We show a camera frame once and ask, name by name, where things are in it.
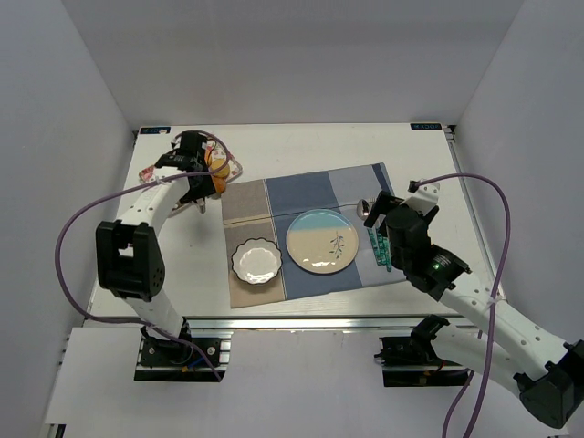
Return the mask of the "long yellow bread roll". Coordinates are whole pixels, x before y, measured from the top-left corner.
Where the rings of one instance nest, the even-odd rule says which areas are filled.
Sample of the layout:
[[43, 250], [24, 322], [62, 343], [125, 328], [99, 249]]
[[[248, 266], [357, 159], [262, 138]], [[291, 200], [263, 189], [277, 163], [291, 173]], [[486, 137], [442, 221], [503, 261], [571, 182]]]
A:
[[213, 177], [226, 179], [229, 176], [230, 165], [224, 153], [208, 149], [204, 158], [207, 168]]

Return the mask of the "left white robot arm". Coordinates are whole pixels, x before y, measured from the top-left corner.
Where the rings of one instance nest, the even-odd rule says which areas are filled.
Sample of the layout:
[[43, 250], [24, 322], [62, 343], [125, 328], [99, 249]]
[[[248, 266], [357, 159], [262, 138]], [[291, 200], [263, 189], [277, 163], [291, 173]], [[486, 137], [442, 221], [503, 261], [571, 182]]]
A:
[[151, 185], [130, 208], [96, 230], [98, 281], [147, 323], [146, 333], [178, 338], [184, 318], [163, 291], [166, 268], [158, 234], [179, 203], [198, 203], [216, 194], [205, 152], [210, 137], [199, 130], [181, 134], [171, 152], [153, 165]]

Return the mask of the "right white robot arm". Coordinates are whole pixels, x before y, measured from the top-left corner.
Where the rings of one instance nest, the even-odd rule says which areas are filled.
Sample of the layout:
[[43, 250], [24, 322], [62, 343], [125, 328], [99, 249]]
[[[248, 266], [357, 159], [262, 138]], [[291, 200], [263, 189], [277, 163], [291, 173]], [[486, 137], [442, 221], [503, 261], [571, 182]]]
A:
[[426, 360], [450, 360], [513, 393], [537, 420], [563, 428], [583, 403], [583, 343], [569, 343], [531, 321], [484, 286], [466, 262], [434, 244], [428, 228], [439, 211], [437, 179], [412, 181], [409, 197], [382, 191], [360, 201], [365, 226], [388, 242], [385, 258], [417, 290], [456, 311], [483, 332], [481, 339], [431, 315], [411, 333]]

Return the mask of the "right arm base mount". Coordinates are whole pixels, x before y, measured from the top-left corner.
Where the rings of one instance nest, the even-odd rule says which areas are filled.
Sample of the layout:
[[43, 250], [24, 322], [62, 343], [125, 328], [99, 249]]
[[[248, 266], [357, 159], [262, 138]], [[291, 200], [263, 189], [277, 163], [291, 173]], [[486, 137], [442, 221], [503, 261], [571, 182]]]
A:
[[408, 336], [380, 338], [381, 349], [374, 355], [381, 365], [385, 388], [462, 387], [469, 369], [440, 358], [431, 341], [448, 326], [446, 318], [431, 315], [423, 319]]

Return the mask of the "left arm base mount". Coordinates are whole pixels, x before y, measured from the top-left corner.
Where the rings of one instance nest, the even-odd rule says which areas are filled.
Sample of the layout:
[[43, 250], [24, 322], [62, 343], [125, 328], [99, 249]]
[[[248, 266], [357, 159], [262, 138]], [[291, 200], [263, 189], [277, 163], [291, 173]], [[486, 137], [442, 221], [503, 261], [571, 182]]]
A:
[[203, 355], [223, 378], [231, 349], [228, 337], [193, 337], [184, 328], [180, 338], [190, 341], [203, 353], [167, 338], [153, 337], [146, 328], [142, 328], [133, 379], [147, 382], [218, 382]]

